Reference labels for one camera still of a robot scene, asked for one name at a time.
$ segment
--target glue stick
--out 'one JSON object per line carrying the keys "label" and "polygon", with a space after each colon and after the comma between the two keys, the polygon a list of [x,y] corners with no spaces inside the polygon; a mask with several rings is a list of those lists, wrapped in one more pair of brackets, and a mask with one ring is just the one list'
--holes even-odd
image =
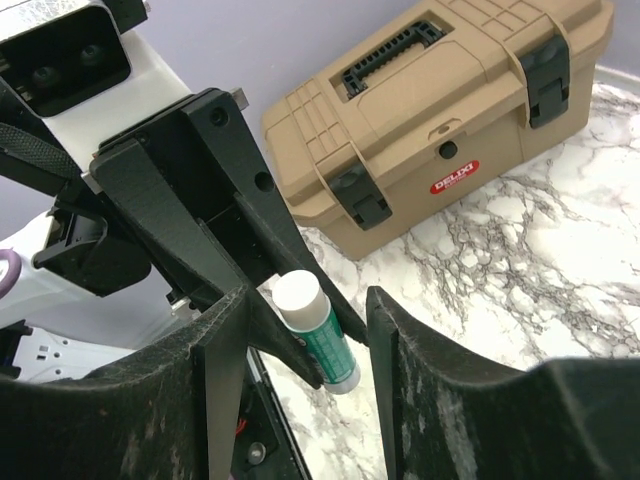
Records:
{"label": "glue stick", "polygon": [[284,324],[306,349],[330,393],[343,395],[360,382],[360,369],[317,277],[305,270],[276,282],[273,303]]}

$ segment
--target green glue stick label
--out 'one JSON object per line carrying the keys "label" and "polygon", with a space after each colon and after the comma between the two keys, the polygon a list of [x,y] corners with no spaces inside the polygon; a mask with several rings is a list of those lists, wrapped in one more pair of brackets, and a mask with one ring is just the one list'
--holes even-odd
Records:
{"label": "green glue stick label", "polygon": [[337,384],[351,376],[356,360],[342,333],[333,309],[327,320],[309,332],[293,331],[300,345],[306,348],[325,383]]}

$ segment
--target white marble surface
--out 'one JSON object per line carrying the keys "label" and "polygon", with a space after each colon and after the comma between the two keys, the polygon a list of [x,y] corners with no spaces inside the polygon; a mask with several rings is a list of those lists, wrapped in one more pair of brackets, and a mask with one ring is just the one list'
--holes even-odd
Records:
{"label": "white marble surface", "polygon": [[[638,355],[640,98],[596,85],[582,132],[360,262],[303,235],[363,316],[367,287],[381,285],[419,320],[520,369]],[[316,480],[387,478],[368,350],[353,348],[363,379],[343,397],[265,358]]]}

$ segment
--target black mesh strap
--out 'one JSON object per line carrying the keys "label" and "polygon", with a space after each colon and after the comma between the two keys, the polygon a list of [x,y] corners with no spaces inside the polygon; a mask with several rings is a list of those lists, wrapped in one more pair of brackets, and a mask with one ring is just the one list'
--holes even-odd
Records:
{"label": "black mesh strap", "polygon": [[80,176],[80,169],[64,150],[6,123],[0,123],[0,148],[56,177],[71,180]]}

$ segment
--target black toolbox latch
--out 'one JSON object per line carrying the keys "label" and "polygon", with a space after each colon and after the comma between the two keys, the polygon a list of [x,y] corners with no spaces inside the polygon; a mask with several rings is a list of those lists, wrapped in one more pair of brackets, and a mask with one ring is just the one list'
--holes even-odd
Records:
{"label": "black toolbox latch", "polygon": [[562,35],[520,57],[527,77],[531,128],[542,127],[569,109],[570,61]]}
{"label": "black toolbox latch", "polygon": [[329,180],[328,184],[362,230],[369,230],[392,215],[382,192],[360,162]]}

